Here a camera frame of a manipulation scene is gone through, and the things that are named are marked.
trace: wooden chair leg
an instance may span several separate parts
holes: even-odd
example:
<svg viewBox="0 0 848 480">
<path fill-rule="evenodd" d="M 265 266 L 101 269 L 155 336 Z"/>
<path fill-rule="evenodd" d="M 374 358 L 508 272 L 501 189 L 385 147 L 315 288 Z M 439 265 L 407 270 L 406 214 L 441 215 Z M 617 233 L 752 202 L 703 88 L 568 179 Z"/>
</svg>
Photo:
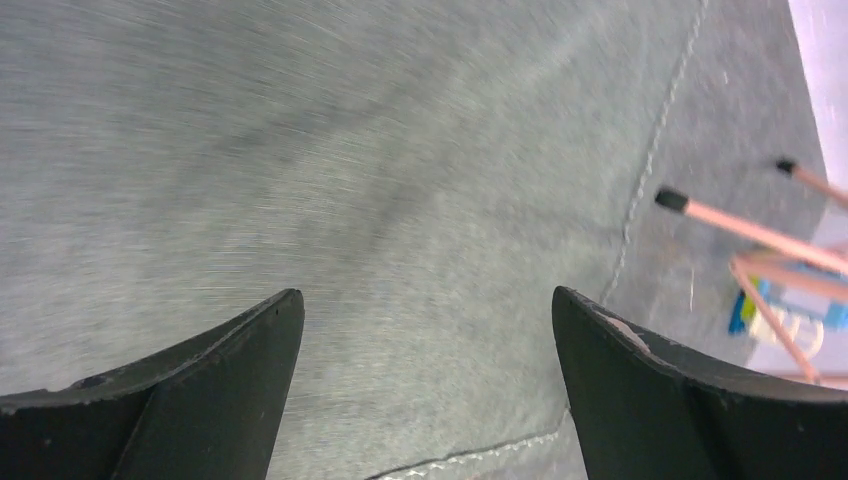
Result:
<svg viewBox="0 0 848 480">
<path fill-rule="evenodd" d="M 777 162 L 777 169 L 786 173 L 791 178 L 827 195 L 842 208 L 848 209 L 848 192 L 834 187 L 827 180 L 801 168 L 794 161 L 789 159 L 780 160 Z"/>
<path fill-rule="evenodd" d="M 842 255 L 711 208 L 675 190 L 660 189 L 657 193 L 656 202 L 663 207 L 733 232 L 821 269 L 848 275 L 848 258 Z"/>
<path fill-rule="evenodd" d="M 816 370 L 816 368 L 810 363 L 798 345 L 795 344 L 789 336 L 789 333 L 781 324 L 780 320 L 772 311 L 771 307 L 768 303 L 766 303 L 762 295 L 760 295 L 757 287 L 755 287 L 751 282 L 749 276 L 752 272 L 746 269 L 745 262 L 739 262 L 737 258 L 733 258 L 730 262 L 730 271 L 733 273 L 733 276 L 736 277 L 736 281 L 739 282 L 739 286 L 742 287 L 745 295 L 751 299 L 757 307 L 757 310 L 760 311 L 763 318 L 766 322 L 768 322 L 771 329 L 774 330 L 774 333 L 778 340 L 780 340 L 780 343 L 783 344 L 783 347 L 792 359 L 795 360 L 795 363 L 797 363 L 801 368 L 801 371 L 804 373 L 804 377 L 807 381 L 816 385 L 821 384 L 821 376 L 819 375 L 818 370 Z"/>
</svg>

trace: scuff mark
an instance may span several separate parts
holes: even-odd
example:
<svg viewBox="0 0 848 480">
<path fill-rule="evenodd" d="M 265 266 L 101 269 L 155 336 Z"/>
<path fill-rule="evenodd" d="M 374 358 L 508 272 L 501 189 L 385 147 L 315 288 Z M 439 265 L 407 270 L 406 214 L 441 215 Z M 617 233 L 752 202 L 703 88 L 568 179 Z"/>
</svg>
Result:
<svg viewBox="0 0 848 480">
<path fill-rule="evenodd" d="M 690 267 L 692 278 L 689 281 L 689 311 L 692 311 L 692 301 L 695 299 L 695 267 Z"/>
<path fill-rule="evenodd" d="M 642 340 L 642 337 L 640 337 L 639 335 L 636 335 L 636 332 L 634 332 L 633 329 L 628 327 L 624 322 L 622 322 L 621 320 L 619 320 L 617 318 L 612 318 L 612 317 L 609 317 L 609 316 L 606 316 L 606 315 L 604 315 L 604 316 L 606 317 L 607 321 L 612 324 L 612 326 L 614 326 L 615 328 L 618 329 L 618 331 L 623 333 L 624 336 L 627 337 L 628 339 L 630 339 L 631 342 L 635 343 L 636 346 L 639 347 L 640 350 L 642 350 L 643 352 L 645 352 L 649 355 L 651 354 L 651 349 L 648 347 L 648 344 L 645 343 L 644 340 Z"/>
</svg>

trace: blue object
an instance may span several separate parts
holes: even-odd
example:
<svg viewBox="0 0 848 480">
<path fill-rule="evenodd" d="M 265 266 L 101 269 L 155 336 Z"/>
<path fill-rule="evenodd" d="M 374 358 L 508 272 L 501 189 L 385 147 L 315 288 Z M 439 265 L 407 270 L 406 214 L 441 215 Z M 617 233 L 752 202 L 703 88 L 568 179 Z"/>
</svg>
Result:
<svg viewBox="0 0 848 480">
<path fill-rule="evenodd" d="M 794 264 L 792 269 L 797 271 L 797 272 L 805 272 L 805 273 L 813 274 L 815 276 L 840 280 L 843 283 L 848 283 L 848 278 L 846 278 L 844 275 L 840 275 L 838 273 L 833 273 L 833 272 L 822 271 L 818 268 L 813 268 L 813 267 L 810 267 L 809 265 L 805 265 L 805 264 L 802 264 L 802 263 Z M 757 287 L 757 290 L 760 292 L 760 295 L 763 296 L 763 298 L 766 300 L 766 302 L 769 303 L 769 305 L 777 305 L 777 306 L 783 307 L 783 308 L 785 308 L 786 310 L 789 310 L 789 311 L 803 313 L 803 314 L 805 314 L 805 315 L 807 315 L 811 318 L 817 318 L 817 319 L 821 320 L 821 322 L 822 322 L 822 324 L 824 324 L 825 328 L 834 329 L 834 330 L 840 330 L 840 329 L 843 329 L 843 328 L 848 328 L 848 307 L 846 307 L 846 305 L 844 305 L 844 304 L 831 302 L 830 307 L 827 309 L 827 313 L 825 313 L 825 315 L 822 316 L 819 313 L 814 313 L 814 312 L 811 312 L 809 310 L 799 308 L 795 305 L 789 305 L 786 302 L 784 302 L 783 300 L 781 300 L 780 298 L 774 298 L 773 296 L 769 295 L 769 291 L 771 290 L 771 282 L 769 282 L 768 280 L 760 279 L 760 284 Z"/>
<path fill-rule="evenodd" d="M 740 291 L 736 298 L 736 304 L 733 305 L 733 314 L 730 316 L 730 326 L 727 327 L 727 333 L 738 335 L 745 331 L 745 322 L 742 321 L 742 307 L 745 305 L 745 292 Z"/>
</svg>

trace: gray carpet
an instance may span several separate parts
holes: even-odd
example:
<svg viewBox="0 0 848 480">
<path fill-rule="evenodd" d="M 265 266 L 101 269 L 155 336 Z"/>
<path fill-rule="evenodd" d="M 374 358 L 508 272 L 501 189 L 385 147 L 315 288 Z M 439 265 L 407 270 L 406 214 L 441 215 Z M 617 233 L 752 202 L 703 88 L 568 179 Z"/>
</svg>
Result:
<svg viewBox="0 0 848 480">
<path fill-rule="evenodd" d="M 554 286 L 747 352 L 721 333 L 740 242 L 637 186 L 796 234 L 821 211 L 757 163 L 821 171 L 784 1 L 0 8 L 2 393 L 67 386 L 297 287 L 273 479 L 579 458 L 569 421 L 554 433 Z"/>
</svg>

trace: floor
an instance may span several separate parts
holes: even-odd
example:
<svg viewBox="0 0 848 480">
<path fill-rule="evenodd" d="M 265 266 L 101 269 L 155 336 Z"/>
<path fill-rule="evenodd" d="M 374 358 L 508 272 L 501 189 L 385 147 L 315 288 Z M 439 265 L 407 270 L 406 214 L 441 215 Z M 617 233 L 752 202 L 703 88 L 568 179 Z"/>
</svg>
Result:
<svg viewBox="0 0 848 480">
<path fill-rule="evenodd" d="M 828 178 L 848 189 L 848 3 L 844 0 L 790 0 L 804 71 L 810 89 Z M 814 242 L 845 240 L 848 214 L 828 210 Z M 848 332 L 825 333 L 812 362 L 823 373 L 848 372 Z M 749 368 L 764 372 L 795 372 L 797 367 L 780 348 L 760 344 Z"/>
</svg>

